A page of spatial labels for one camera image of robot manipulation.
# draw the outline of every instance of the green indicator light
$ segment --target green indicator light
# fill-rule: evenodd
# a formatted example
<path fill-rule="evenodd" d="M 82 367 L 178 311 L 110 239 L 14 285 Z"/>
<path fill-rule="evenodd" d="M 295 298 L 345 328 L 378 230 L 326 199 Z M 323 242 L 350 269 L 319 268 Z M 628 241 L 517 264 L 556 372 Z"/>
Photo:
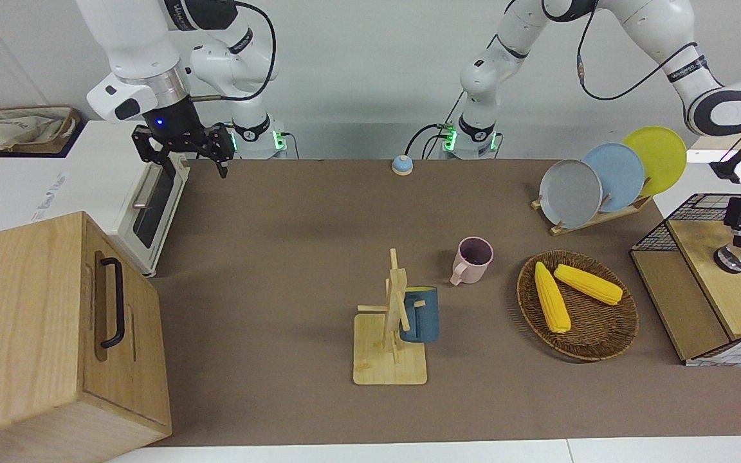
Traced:
<path fill-rule="evenodd" d="M 453 152 L 453 149 L 456 148 L 456 129 L 450 127 L 449 130 L 449 134 L 444 138 L 444 150 Z"/>
<path fill-rule="evenodd" d="M 276 145 L 277 150 L 285 149 L 285 138 L 283 138 L 282 135 L 277 134 L 276 131 L 273 132 L 273 142 Z"/>

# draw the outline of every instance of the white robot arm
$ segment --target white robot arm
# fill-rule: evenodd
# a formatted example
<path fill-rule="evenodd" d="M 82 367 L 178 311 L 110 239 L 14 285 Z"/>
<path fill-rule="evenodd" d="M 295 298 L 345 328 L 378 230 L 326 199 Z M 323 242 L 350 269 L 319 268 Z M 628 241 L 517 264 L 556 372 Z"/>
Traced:
<path fill-rule="evenodd" d="M 266 118 L 270 121 L 259 93 L 274 77 L 275 53 L 268 55 L 261 87 L 249 95 L 242 91 L 251 88 L 245 84 L 255 79 L 251 74 L 261 70 L 265 61 L 264 47 L 253 40 L 247 24 L 235 21 L 237 5 L 249 5 L 207 0 L 77 0 L 77 4 L 111 64 L 111 74 L 87 94 L 93 109 L 112 122 L 141 114 L 147 126 L 139 125 L 133 133 L 139 155 L 144 161 L 162 165 L 169 174 L 172 175 L 169 152 L 196 152 L 214 160 L 220 175 L 226 176 L 227 161 L 235 152 L 226 126 L 233 125 L 235 129 L 235 123 L 203 127 L 189 94 L 187 68 L 167 32 L 169 25 L 171 29 L 208 30 L 214 43 L 208 45 L 205 53 L 194 50 L 200 77 L 223 94 L 215 99 L 230 100 L 236 122 L 243 120 L 247 124 L 259 114 L 259 123 Z M 275 34 L 273 37 L 275 52 Z M 232 74 L 241 68 L 249 68 L 250 74 Z M 232 91 L 236 77 L 245 83 L 238 91 Z M 250 141 L 243 140 L 240 151 L 247 152 L 250 147 Z"/>
<path fill-rule="evenodd" d="M 688 0 L 512 0 L 499 24 L 492 47 L 462 69 L 465 106 L 455 126 L 453 155 L 482 156 L 491 145 L 499 109 L 500 84 L 514 75 L 530 53 L 533 42 L 551 21 L 567 23 L 606 9 L 617 17 L 630 38 L 661 65 L 682 99 L 683 120 L 695 134 L 720 137 L 741 134 L 741 82 L 723 86 L 693 41 L 694 14 Z M 577 56 L 580 83 L 585 91 L 585 68 Z M 741 199 L 732 200 L 724 223 L 733 231 L 733 245 L 741 248 Z M 718 263 L 740 268 L 724 248 Z"/>

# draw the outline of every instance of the black handle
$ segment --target black handle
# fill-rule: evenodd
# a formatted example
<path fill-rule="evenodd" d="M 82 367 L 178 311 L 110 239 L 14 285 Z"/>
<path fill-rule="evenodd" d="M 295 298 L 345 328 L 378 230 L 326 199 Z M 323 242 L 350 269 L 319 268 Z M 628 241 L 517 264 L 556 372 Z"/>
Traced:
<path fill-rule="evenodd" d="M 115 257 L 106 257 L 99 261 L 103 266 L 116 266 L 116 334 L 109 340 L 102 341 L 101 346 L 110 349 L 124 339 L 124 285 L 122 263 Z"/>

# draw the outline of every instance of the round woven tray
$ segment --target round woven tray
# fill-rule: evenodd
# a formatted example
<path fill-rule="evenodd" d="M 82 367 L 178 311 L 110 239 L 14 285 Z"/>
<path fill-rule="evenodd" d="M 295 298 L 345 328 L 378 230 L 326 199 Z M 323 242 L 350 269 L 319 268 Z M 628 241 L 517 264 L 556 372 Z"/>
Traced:
<path fill-rule="evenodd" d="M 623 299 L 617 305 L 608 305 L 557 280 L 556 285 L 571 316 L 571 330 L 552 333 L 547 329 L 533 281 L 538 261 L 551 273 L 558 264 L 566 264 L 614 282 L 623 288 Z M 549 250 L 528 260 L 520 271 L 517 297 L 524 319 L 541 340 L 562 354 L 581 360 L 605 360 L 622 354 L 633 343 L 639 329 L 636 303 L 625 284 L 603 264 L 569 250 Z"/>

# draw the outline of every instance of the wooden box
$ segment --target wooden box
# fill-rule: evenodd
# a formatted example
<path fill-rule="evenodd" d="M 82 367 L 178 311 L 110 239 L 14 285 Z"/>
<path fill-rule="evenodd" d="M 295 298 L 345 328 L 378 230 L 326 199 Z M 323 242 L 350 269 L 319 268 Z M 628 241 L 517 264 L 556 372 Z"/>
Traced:
<path fill-rule="evenodd" d="M 85 213 L 0 231 L 0 462 L 105 461 L 169 435 L 147 279 Z"/>
<path fill-rule="evenodd" d="M 630 252 L 686 365 L 741 365 L 741 273 L 713 259 L 733 239 L 722 224 L 730 197 L 691 196 Z"/>

